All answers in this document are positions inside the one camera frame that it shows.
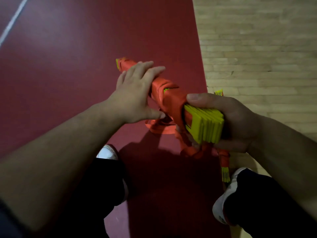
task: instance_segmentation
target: white sneaker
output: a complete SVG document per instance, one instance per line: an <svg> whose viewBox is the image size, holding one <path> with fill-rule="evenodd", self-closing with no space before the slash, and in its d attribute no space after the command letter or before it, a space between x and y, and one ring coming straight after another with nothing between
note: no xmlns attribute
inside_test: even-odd
<svg viewBox="0 0 317 238"><path fill-rule="evenodd" d="M214 217L216 218L216 220L218 220L222 224L225 224L225 225L230 224L230 222L226 219L226 217L224 215L224 202L226 201L228 196L230 196L232 193L234 193L237 190L237 188L238 188L238 182L237 182L238 174L245 169L247 169L247 168L241 167L233 173L233 175L231 177L231 183L229 184L228 188L226 189L224 194L216 200L215 204L212 207L212 213L214 214Z"/></svg>
<svg viewBox="0 0 317 238"><path fill-rule="evenodd" d="M112 144L107 144L102 149L100 152L97 154L98 159L109 159L109 160L119 160L119 155L117 149L112 145ZM124 179L123 181L123 187L124 187L124 197L121 203L127 200L128 195L129 195L129 190L128 186L126 185L126 182Z"/></svg>

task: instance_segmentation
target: person's left hand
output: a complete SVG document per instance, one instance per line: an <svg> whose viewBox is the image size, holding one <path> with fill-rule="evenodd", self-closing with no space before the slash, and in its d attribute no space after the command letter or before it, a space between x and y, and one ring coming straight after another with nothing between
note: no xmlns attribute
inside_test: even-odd
<svg viewBox="0 0 317 238"><path fill-rule="evenodd" d="M118 78L117 89L107 100L123 123L135 123L145 119L162 119L165 114L152 109L147 97L152 82L165 67L154 67L153 62L138 62Z"/></svg>

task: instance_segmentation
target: white line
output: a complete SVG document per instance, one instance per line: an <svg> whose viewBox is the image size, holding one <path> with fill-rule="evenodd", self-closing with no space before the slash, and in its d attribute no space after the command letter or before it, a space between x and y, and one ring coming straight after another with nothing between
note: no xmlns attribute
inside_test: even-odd
<svg viewBox="0 0 317 238"><path fill-rule="evenodd" d="M6 26L5 30L3 31L1 37L0 37L0 47L2 46L5 38L7 37L7 35L9 34L11 28L13 27L16 19L18 18L18 16L20 15L23 7L25 6L26 2L28 0L22 0L17 11L15 12L14 16L11 18L10 22L8 23L8 25Z"/></svg>

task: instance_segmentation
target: pant leg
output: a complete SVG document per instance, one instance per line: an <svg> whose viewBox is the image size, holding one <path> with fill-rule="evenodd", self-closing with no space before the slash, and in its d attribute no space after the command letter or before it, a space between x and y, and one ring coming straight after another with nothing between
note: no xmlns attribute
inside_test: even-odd
<svg viewBox="0 0 317 238"><path fill-rule="evenodd" d="M228 219L253 238L304 234L311 236L317 223L271 177L245 169L238 188L224 203Z"/></svg>
<svg viewBox="0 0 317 238"><path fill-rule="evenodd" d="M123 164L94 159L72 194L51 236L108 237L104 218L124 198Z"/></svg>

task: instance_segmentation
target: wooden floor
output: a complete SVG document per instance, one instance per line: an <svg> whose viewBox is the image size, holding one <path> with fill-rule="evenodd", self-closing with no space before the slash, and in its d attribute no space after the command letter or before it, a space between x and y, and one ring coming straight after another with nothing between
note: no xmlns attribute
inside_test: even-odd
<svg viewBox="0 0 317 238"><path fill-rule="evenodd" d="M193 2L208 92L223 89L317 140L317 0ZM232 154L230 167L242 166L267 174L250 156Z"/></svg>

